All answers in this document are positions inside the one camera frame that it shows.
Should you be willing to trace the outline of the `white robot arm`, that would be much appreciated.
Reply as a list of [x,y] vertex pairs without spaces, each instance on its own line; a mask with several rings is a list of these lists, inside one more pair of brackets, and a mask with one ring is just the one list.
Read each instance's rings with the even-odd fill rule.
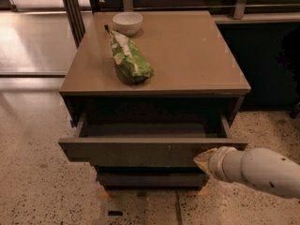
[[240,151],[222,146],[202,152],[193,160],[203,172],[219,181],[300,199],[300,165],[272,150]]

